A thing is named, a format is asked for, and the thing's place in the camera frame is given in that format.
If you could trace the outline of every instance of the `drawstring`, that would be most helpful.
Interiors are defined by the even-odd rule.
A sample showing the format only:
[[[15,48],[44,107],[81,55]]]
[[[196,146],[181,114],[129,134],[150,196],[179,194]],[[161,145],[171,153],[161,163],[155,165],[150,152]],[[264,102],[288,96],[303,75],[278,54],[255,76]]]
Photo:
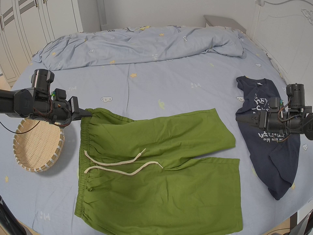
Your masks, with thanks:
[[[92,159],[92,158],[88,155],[87,151],[85,151],[85,155],[86,155],[87,158],[89,158],[92,162],[94,162],[94,163],[96,163],[96,164],[103,165],[103,166],[112,166],[112,165],[124,165],[124,164],[133,163],[133,162],[135,162],[135,161],[142,155],[142,153],[143,153],[145,150],[146,150],[146,149],[144,149],[142,152],[138,153],[138,155],[137,155],[134,159],[132,159],[132,160],[121,161],[121,162],[117,162],[117,163],[101,163],[101,162],[98,162],[98,161]],[[87,168],[87,169],[84,171],[84,173],[87,173],[87,172],[88,172],[89,170],[91,170],[91,169],[97,168],[97,169],[101,169],[101,170],[112,171],[112,172],[116,172],[116,173],[128,175],[128,176],[133,176],[133,175],[135,175],[136,173],[138,173],[139,171],[141,171],[143,168],[145,168],[147,165],[150,165],[150,164],[158,164],[161,168],[163,168],[162,165],[160,165],[158,162],[156,162],[156,161],[149,161],[149,162],[145,163],[144,165],[142,165],[141,167],[139,167],[137,170],[135,170],[135,171],[132,172],[132,173],[127,173],[127,172],[120,171],[120,170],[108,169],[108,168],[101,167],[101,166],[97,166],[97,165],[91,166],[91,167]]]

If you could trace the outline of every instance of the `white headboard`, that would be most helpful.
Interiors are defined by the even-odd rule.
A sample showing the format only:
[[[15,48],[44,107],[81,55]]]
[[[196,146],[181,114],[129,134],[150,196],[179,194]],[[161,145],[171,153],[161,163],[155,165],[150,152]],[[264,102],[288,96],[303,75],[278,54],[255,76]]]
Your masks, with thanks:
[[[306,102],[313,105],[313,0],[256,0],[248,36],[287,83],[304,84]]]

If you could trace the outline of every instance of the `bamboo basket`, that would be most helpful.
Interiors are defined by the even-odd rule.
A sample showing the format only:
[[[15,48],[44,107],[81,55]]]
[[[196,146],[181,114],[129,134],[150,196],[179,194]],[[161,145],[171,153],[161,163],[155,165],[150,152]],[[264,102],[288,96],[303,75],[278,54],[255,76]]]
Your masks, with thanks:
[[[23,119],[16,132],[28,131],[37,123],[37,120]],[[13,152],[16,162],[30,172],[48,170],[59,158],[64,140],[63,129],[41,121],[33,130],[14,135]]]

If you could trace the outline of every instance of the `nightstand top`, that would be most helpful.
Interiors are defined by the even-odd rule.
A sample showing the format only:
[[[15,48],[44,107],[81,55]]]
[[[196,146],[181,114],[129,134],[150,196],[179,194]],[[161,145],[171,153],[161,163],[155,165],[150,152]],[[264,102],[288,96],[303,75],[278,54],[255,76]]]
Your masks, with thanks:
[[[210,15],[204,15],[204,18],[209,26],[231,27],[232,29],[238,29],[241,30],[243,33],[246,33],[246,29],[232,18],[224,18]]]

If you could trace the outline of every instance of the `basket rim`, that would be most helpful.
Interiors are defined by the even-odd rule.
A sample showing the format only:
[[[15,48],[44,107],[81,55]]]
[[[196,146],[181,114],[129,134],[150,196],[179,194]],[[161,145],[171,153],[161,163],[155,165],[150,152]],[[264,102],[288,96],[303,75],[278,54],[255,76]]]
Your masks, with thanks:
[[[21,132],[19,130],[20,126],[23,127],[23,123],[25,123],[26,121],[38,121],[38,120],[33,120],[33,119],[22,119],[22,121],[18,124],[18,127],[16,128],[16,132]],[[15,147],[17,146],[17,135],[18,134],[14,134],[14,137],[13,137],[13,153],[14,153],[14,157],[15,157],[15,160],[16,162],[23,168],[25,169],[26,171],[30,171],[30,172],[42,172],[42,171],[45,171],[45,170],[48,170],[50,167],[53,166],[53,164],[57,161],[57,159],[59,158],[60,154],[61,154],[61,150],[63,148],[63,145],[64,145],[64,141],[65,141],[65,136],[64,136],[64,130],[61,129],[59,127],[59,130],[60,130],[60,138],[59,138],[59,143],[58,143],[58,146],[55,150],[55,152],[53,153],[53,155],[50,157],[50,159],[48,159],[48,161],[43,165],[43,166],[40,166],[38,168],[29,168],[29,167],[26,167],[24,164],[22,164],[22,162],[18,159],[17,155],[16,155],[16,149]]]

